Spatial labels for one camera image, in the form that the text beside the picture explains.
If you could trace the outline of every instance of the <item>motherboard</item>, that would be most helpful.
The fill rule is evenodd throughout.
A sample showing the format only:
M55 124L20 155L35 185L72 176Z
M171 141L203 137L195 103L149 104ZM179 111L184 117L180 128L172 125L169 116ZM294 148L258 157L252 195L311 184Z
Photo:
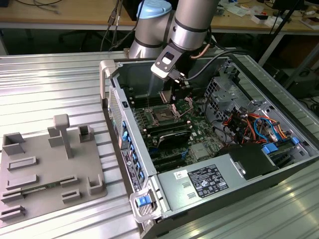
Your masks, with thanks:
M205 119L201 103L191 98L132 111L158 172L210 159L224 146Z

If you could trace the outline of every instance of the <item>metal bracket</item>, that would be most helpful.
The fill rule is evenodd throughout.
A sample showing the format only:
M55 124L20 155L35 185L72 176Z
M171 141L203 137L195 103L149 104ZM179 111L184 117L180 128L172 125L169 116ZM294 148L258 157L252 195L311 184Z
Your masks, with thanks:
M105 79L113 77L117 72L117 65L114 60L104 60L100 62L100 95L105 99Z

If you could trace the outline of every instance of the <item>connector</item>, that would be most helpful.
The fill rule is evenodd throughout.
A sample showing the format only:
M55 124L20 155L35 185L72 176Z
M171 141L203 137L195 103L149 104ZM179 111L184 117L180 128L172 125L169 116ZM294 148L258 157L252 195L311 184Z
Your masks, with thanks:
M112 26L112 25L114 24L115 18L116 18L116 14L117 14L116 9L114 9L114 10L112 11L110 17L109 17L109 20L108 20L108 25L109 25L109 26Z

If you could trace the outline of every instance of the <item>sticker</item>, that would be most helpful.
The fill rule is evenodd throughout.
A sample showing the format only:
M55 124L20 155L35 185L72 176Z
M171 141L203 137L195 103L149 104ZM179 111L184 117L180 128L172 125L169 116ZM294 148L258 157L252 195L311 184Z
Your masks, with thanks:
M185 169L185 170L182 170L182 171L175 172L174 176L175 176L176 180L184 178L184 177L187 177L188 176L187 170Z
M188 175L201 198L228 188L225 179L215 164L189 172Z

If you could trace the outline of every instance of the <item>gray plastic part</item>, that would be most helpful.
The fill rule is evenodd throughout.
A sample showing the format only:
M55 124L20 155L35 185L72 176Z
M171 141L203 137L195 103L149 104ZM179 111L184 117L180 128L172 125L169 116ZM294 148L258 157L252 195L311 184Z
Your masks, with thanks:
M52 137L52 138L49 138L48 140L49 140L51 148L63 145L62 136Z
M23 143L24 139L20 133L10 133L3 136L2 149L7 155L14 155L18 153L24 153L20 143Z
M53 116L54 128L59 130L63 139L66 155L68 158L73 158L71 145L68 139L66 129L70 127L69 116L67 114Z
M55 129L54 127L48 127L48 132L49 132L50 137L60 136L60 131Z
M22 205L27 209L24 217L17 217L6 222L0 221L0 227L86 203L106 195L106 187L103 187L100 193L94 195L90 195L87 189L88 177L98 181L97 175L100 174L104 180L101 159L95 139L80 143L77 128L67 131L67 136L74 153L74 158L71 160L66 160L64 145L50 147L48 142L49 134L25 138L25 142L21 143L25 151L24 154L8 156L3 152L0 155L1 165L3 165L3 167L0 167L0 212L17 205ZM9 162L34 156L37 160L36 165L18 170L7 170ZM38 175L38 181L33 184L19 186L22 196L18 195L19 189L16 189L17 195L15 195L14 190L7 191L8 181L21 180L28 175ZM61 179L70 178L71 176L77 177L77 183L74 180L74 184L73 182L66 183L67 187L64 187L63 183L61 185ZM75 189L79 189L81 198L66 204L63 203L61 194Z
M16 188L10 191L2 192L0 200L4 203L9 203L15 200L23 199L24 196L21 190L21 188Z
M61 197L63 203L69 203L75 200L79 200L81 198L81 194L79 189L75 189L72 191L61 193Z
M23 178L16 178L8 180L6 188L8 190L19 188L22 186L30 185L38 181L38 176L36 174L25 176Z
M102 190L103 190L103 181L100 174L98 174L98 184L95 184L94 181L90 181L90 177L88 177L88 193L90 195L100 193Z
M0 220L4 222L9 219L24 216L24 211L25 209L21 205L18 205L12 208L7 208L6 210L3 210L0 213Z
M79 183L79 179L76 175L72 175L72 176L60 179L60 184L62 188L65 188L74 184L78 184L78 183Z
M29 166L36 165L36 158L35 156L33 157L28 157L28 158L22 158L18 160L12 160L9 162L7 169L9 171L20 169L20 168L25 168Z
M93 130L86 124L78 126L80 143L88 142L94 139Z

